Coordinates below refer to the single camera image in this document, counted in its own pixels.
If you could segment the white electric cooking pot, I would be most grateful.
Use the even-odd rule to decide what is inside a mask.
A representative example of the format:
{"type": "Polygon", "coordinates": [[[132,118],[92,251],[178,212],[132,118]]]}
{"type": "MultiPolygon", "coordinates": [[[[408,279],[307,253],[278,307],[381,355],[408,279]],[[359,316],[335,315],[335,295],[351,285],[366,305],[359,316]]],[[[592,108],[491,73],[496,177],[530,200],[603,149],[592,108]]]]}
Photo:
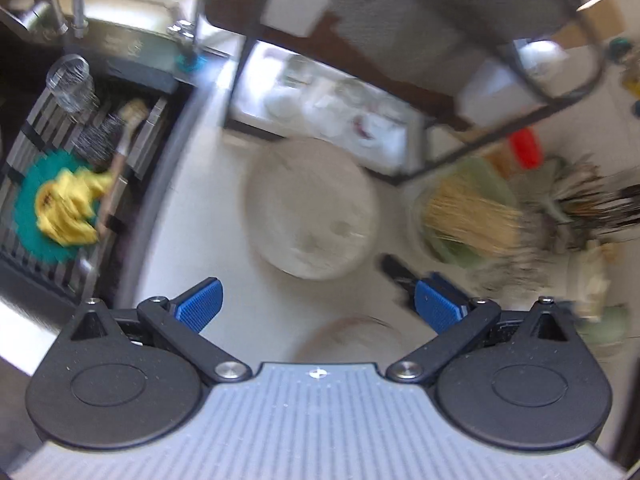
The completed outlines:
{"type": "Polygon", "coordinates": [[[623,262],[623,243],[590,240],[582,250],[548,258],[542,293],[568,302],[576,318],[600,322],[608,309],[629,308],[620,275],[623,262]]]}

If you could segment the green chopstick holder caddy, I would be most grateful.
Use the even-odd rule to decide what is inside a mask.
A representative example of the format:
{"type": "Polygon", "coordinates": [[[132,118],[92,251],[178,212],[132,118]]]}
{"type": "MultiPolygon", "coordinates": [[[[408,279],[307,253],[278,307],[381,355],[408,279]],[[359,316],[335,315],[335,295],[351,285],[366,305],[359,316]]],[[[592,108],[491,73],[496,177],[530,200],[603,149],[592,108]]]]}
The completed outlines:
{"type": "Polygon", "coordinates": [[[589,155],[551,156],[513,180],[518,201],[533,211],[556,252],[639,238],[639,168],[602,174],[589,155]]]}

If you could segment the black sink drain rack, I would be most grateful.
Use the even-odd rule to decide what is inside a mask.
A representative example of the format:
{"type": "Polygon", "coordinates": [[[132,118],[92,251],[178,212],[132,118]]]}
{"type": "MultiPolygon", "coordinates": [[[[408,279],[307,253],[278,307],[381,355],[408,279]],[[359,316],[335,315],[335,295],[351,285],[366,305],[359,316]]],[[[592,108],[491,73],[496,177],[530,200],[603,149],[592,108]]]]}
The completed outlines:
{"type": "Polygon", "coordinates": [[[178,111],[161,94],[101,89],[75,118],[41,92],[1,168],[2,261],[73,304],[113,296],[178,111]]]}

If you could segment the leaf pattern plate by rack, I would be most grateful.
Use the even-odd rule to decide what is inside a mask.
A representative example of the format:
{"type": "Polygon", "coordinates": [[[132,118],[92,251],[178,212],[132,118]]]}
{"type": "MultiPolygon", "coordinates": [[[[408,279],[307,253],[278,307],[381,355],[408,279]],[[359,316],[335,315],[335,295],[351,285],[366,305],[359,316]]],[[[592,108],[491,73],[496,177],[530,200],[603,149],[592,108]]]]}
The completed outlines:
{"type": "Polygon", "coordinates": [[[264,145],[247,170],[244,229],[255,252],[309,281],[349,274],[370,254],[380,225],[368,175],[338,146],[314,138],[264,145]]]}

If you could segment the green strainer with noodles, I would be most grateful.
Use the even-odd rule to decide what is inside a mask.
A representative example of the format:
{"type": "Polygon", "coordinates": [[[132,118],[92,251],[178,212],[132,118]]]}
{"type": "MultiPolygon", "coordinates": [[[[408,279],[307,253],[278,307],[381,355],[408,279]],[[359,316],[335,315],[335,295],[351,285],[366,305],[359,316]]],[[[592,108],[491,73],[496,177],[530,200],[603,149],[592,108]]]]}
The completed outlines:
{"type": "Polygon", "coordinates": [[[513,255],[521,243],[521,220],[510,186],[480,157],[462,160],[428,182],[408,209],[416,249],[462,269],[513,255]]]}

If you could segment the yellow cloth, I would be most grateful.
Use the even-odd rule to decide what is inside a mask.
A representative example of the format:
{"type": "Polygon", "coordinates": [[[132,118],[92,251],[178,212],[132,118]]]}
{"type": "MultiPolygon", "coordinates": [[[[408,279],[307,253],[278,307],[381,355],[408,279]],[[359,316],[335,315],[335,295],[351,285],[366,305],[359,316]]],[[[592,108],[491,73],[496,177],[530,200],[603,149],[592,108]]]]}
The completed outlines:
{"type": "Polygon", "coordinates": [[[115,179],[109,172],[79,168],[63,169],[54,180],[40,186],[36,197],[37,226],[62,246],[86,246],[96,243],[94,227],[96,203],[106,195],[115,179]]]}

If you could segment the teal silicone mat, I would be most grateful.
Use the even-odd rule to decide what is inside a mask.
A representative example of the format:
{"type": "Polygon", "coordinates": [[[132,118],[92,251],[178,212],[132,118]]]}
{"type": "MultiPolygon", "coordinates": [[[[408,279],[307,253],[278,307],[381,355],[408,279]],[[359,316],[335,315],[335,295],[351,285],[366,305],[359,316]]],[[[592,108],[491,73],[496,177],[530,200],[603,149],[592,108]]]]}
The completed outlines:
{"type": "Polygon", "coordinates": [[[13,208],[15,233],[27,255],[41,263],[66,263],[78,255],[79,246],[62,246],[38,229],[36,197],[40,186],[54,180],[61,170],[75,172],[79,168],[89,165],[69,152],[55,150],[39,155],[25,172],[13,208]]]}

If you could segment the black dish rack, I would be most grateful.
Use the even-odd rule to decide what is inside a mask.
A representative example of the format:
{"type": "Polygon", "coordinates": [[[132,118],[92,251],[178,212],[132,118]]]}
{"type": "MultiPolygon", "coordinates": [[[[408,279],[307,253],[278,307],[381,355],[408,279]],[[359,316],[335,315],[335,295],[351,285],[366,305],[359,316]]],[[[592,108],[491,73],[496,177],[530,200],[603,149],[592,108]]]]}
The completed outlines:
{"type": "Polygon", "coordinates": [[[305,55],[453,126],[463,122],[459,91],[480,64],[496,62],[533,108],[493,120],[464,154],[575,105],[606,70],[596,30],[572,0],[205,0],[205,14],[243,35],[248,48],[265,41],[305,55]],[[526,72],[516,43],[569,24],[584,35],[593,69],[579,86],[554,94],[526,72]]]}

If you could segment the white drip tray with glasses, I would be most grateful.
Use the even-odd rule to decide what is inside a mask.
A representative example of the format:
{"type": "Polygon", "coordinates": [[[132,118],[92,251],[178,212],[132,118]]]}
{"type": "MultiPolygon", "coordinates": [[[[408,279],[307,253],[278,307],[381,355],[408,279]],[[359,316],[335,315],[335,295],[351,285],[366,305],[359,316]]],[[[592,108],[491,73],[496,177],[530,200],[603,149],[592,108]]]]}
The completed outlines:
{"type": "Polygon", "coordinates": [[[328,141],[378,174],[394,176],[407,165],[414,110],[333,67],[260,42],[242,70],[231,116],[281,138],[328,141]]]}

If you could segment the steel kitchen faucet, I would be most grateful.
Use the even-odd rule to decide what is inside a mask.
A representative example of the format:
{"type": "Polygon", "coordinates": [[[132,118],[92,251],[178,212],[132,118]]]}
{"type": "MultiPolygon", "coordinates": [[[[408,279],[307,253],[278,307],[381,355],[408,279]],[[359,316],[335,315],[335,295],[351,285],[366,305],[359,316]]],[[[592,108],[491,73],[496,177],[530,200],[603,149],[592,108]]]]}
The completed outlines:
{"type": "Polygon", "coordinates": [[[18,30],[30,35],[38,26],[46,26],[56,36],[64,36],[71,27],[74,37],[82,39],[89,28],[86,0],[72,0],[72,9],[72,26],[68,26],[60,0],[35,0],[34,5],[17,20],[18,30]]]}

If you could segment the stemmed glass on sink rack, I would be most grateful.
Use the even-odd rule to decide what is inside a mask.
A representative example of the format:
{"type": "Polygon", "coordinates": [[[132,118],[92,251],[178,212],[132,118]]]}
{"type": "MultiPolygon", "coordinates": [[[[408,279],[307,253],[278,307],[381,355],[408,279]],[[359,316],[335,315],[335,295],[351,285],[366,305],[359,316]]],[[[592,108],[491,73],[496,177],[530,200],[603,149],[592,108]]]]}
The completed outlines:
{"type": "Polygon", "coordinates": [[[78,54],[59,58],[50,67],[46,84],[56,104],[68,114],[86,114],[96,105],[89,63],[78,54]]]}

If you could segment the red lid plastic jar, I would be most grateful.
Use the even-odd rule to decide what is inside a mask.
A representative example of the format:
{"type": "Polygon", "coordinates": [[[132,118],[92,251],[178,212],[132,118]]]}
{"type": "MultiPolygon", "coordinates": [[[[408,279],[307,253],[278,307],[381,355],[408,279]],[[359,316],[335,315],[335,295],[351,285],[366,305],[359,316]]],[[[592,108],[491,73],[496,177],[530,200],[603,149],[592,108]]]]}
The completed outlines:
{"type": "Polygon", "coordinates": [[[544,152],[532,128],[512,133],[491,148],[485,155],[503,179],[510,180],[523,171],[534,170],[544,163],[544,152]]]}

